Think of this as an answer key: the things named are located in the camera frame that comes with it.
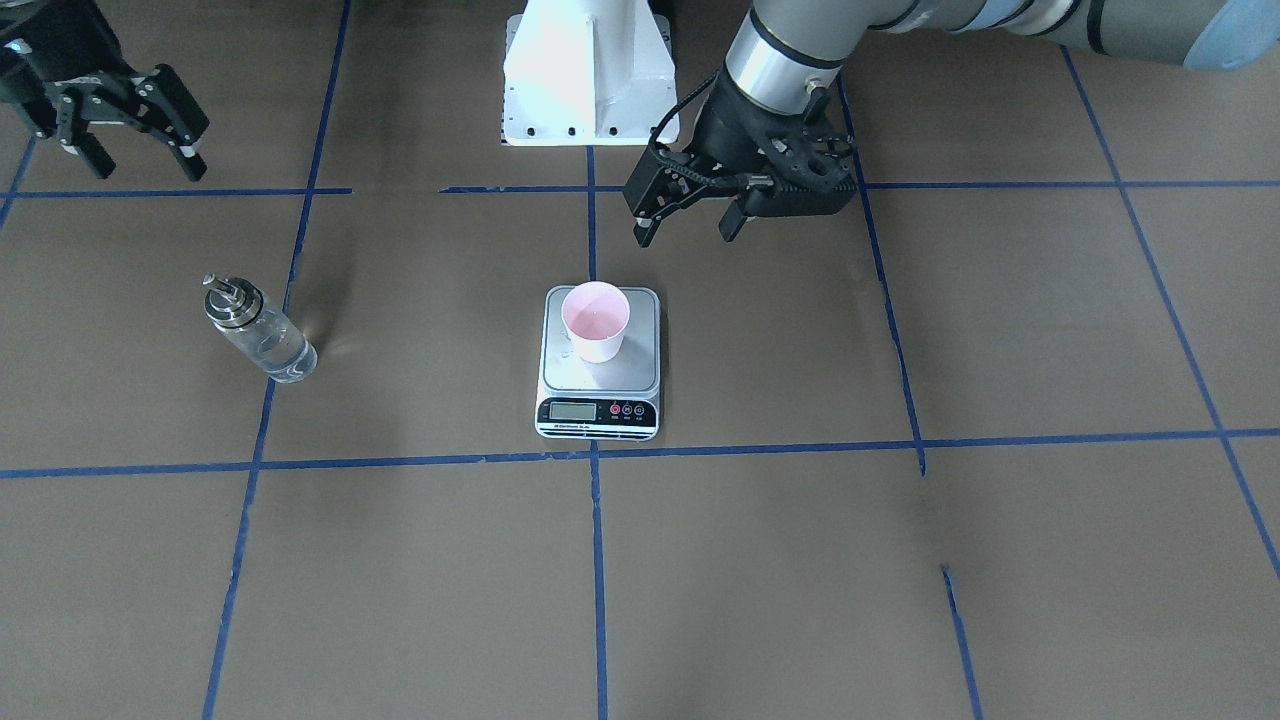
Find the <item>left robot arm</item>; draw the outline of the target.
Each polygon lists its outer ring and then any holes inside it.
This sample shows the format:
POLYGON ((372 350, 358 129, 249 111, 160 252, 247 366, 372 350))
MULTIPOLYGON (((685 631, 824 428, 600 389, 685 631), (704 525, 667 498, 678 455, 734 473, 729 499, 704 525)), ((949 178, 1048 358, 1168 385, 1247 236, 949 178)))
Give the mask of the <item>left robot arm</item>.
POLYGON ((1009 35, 1188 70, 1235 70, 1277 44, 1275 1, 754 1, 681 149, 650 131, 623 187, 639 246, 672 214, 723 200, 723 241, 755 219, 827 217, 858 191, 835 82, 870 35, 1009 35))

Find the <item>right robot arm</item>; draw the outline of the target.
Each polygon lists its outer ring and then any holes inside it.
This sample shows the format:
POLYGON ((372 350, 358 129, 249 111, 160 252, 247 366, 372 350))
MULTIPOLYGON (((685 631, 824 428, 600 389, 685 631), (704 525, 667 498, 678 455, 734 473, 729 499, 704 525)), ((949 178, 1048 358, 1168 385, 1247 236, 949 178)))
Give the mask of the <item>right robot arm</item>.
POLYGON ((51 138, 106 179, 114 159, 92 126, 124 126, 164 143, 188 181, 204 178, 198 149, 210 119, 177 70, 137 70, 95 1, 5 1, 3 104, 37 138, 51 138))

